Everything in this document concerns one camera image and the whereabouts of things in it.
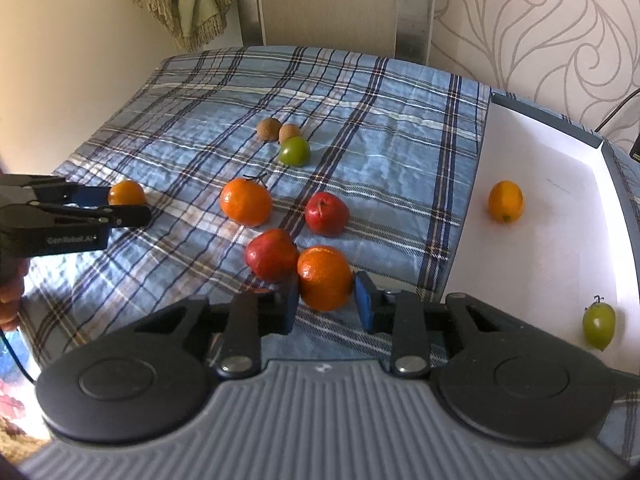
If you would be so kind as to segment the person's left hand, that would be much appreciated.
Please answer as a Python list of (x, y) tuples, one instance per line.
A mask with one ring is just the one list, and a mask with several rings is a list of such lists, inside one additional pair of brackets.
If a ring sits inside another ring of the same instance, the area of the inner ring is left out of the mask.
[(21, 309), (21, 300), (24, 295), (24, 279), (30, 268), (30, 260), (17, 261), (15, 272), (9, 281), (0, 289), (0, 322), (4, 332), (10, 332), (17, 328), (18, 315)]

